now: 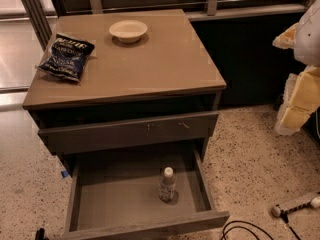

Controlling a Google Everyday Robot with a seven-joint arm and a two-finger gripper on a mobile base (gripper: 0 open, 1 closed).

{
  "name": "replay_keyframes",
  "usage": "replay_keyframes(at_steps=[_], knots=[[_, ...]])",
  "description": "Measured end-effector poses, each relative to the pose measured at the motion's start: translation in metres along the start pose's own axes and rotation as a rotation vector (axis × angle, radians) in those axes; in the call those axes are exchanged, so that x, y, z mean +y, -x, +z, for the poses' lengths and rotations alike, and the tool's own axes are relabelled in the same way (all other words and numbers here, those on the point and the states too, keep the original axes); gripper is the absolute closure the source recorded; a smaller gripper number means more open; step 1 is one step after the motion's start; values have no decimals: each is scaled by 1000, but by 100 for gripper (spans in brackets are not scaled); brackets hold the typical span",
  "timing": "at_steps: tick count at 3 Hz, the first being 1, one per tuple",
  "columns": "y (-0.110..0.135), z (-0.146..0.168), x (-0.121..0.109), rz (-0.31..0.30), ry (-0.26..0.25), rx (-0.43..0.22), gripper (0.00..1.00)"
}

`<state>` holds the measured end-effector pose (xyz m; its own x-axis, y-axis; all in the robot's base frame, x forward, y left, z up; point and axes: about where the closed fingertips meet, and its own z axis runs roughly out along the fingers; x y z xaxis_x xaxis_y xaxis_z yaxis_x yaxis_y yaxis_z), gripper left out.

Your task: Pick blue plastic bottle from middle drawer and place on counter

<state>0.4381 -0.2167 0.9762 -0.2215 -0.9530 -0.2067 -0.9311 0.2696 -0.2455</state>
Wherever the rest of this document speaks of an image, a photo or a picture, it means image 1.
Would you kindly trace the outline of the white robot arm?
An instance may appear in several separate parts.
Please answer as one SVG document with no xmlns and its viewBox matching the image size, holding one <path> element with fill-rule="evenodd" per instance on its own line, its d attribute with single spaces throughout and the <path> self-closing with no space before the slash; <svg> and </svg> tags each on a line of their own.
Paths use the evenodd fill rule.
<svg viewBox="0 0 320 240">
<path fill-rule="evenodd" d="M 320 0 L 272 45 L 292 49 L 295 60 L 306 66 L 299 74 L 289 74 L 275 124 L 279 135 L 293 135 L 320 107 Z"/>
</svg>

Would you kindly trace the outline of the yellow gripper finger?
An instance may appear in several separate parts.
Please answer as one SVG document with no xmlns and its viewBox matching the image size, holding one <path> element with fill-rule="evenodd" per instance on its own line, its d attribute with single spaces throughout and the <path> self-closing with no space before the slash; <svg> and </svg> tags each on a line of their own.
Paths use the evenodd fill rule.
<svg viewBox="0 0 320 240">
<path fill-rule="evenodd" d="M 282 32 L 273 40 L 272 45 L 280 49 L 293 49 L 297 26 L 298 24 L 295 23 Z"/>
<path fill-rule="evenodd" d="M 320 107 L 320 68 L 307 66 L 298 75 L 290 73 L 285 83 L 283 103 L 277 114 L 275 131 L 279 135 L 299 132 Z"/>
</svg>

